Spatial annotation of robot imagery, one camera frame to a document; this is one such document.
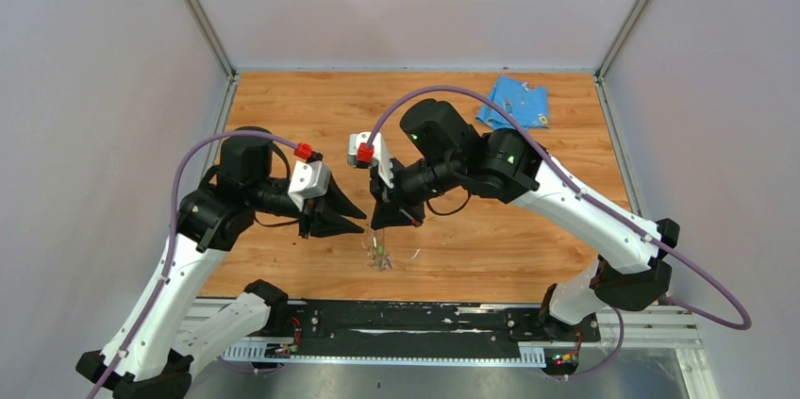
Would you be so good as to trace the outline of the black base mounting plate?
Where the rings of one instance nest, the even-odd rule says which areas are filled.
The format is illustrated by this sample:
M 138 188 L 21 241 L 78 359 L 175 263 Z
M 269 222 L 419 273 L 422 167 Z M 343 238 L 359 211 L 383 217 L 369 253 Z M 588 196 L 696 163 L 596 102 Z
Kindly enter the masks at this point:
M 536 304 L 307 299 L 253 336 L 297 342 L 298 357 L 473 359 L 517 357 L 522 342 L 574 349 L 601 339 L 594 315 L 568 329 L 542 323 L 539 314 Z

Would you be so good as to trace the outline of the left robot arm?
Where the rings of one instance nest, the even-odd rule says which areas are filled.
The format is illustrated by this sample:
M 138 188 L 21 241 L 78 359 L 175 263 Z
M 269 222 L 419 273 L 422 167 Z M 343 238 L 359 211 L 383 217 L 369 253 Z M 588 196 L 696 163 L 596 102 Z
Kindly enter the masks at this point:
M 217 135 L 219 160 L 197 188 L 172 188 L 169 233 L 137 304 L 101 349 L 83 354 L 79 374 L 116 398 L 182 398 L 192 381 L 241 339 L 302 326 L 287 293 L 256 280 L 190 331 L 181 326 L 197 293 L 260 213 L 296 225 L 301 238 L 361 232 L 364 213 L 337 185 L 323 155 L 305 143 L 245 126 Z

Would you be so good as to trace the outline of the folded blue cloth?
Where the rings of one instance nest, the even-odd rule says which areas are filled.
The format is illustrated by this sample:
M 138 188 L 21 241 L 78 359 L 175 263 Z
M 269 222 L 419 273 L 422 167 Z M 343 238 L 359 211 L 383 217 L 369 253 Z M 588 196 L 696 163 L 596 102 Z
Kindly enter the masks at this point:
M 500 75 L 488 98 L 526 129 L 549 128 L 549 92 L 543 85 L 529 84 Z

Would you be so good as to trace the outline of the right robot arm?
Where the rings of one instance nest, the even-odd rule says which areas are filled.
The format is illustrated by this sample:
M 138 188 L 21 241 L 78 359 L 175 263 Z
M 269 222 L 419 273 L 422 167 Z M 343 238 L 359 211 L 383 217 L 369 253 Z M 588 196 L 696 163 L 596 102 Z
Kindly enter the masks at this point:
M 379 128 L 349 141 L 349 162 L 370 172 L 373 229 L 418 227 L 431 199 L 461 188 L 535 212 L 595 250 L 587 268 L 548 288 L 538 316 L 547 338 L 564 339 L 605 307 L 643 310 L 669 290 L 673 270 L 666 256 L 679 235 L 674 221 L 637 217 L 597 195 L 519 131 L 480 134 L 448 102 L 416 103 L 400 127 L 420 153 L 410 165 L 390 154 Z

